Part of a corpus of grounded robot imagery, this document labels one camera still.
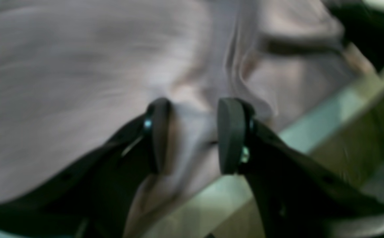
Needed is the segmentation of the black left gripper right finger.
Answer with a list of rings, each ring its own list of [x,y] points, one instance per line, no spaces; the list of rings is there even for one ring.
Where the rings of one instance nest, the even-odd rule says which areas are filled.
[[[284,143],[251,104],[219,99],[217,134],[220,171],[245,177],[267,238],[384,238],[384,204]]]

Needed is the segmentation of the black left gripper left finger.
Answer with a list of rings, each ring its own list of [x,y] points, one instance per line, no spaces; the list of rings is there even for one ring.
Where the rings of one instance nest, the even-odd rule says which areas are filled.
[[[159,98],[40,187],[0,204],[0,231],[29,238],[121,238],[142,182],[161,172],[171,102]]]

